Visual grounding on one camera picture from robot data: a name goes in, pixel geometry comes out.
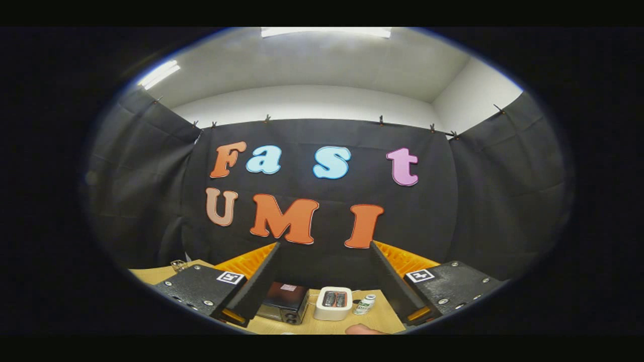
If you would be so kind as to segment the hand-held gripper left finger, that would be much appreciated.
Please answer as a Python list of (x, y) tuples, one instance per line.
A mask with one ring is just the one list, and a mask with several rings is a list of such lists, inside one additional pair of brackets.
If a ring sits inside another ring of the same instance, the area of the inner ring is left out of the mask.
[(221, 265), (188, 266), (153, 287), (202, 315), (246, 327), (275, 281), (280, 259), (276, 242)]

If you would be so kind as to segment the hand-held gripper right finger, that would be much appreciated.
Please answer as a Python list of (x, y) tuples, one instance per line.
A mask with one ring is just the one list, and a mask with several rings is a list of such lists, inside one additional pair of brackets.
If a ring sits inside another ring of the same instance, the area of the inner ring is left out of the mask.
[(506, 284), (462, 261), (438, 263), (380, 241), (372, 241), (370, 260), (380, 291), (411, 326), (460, 311)]

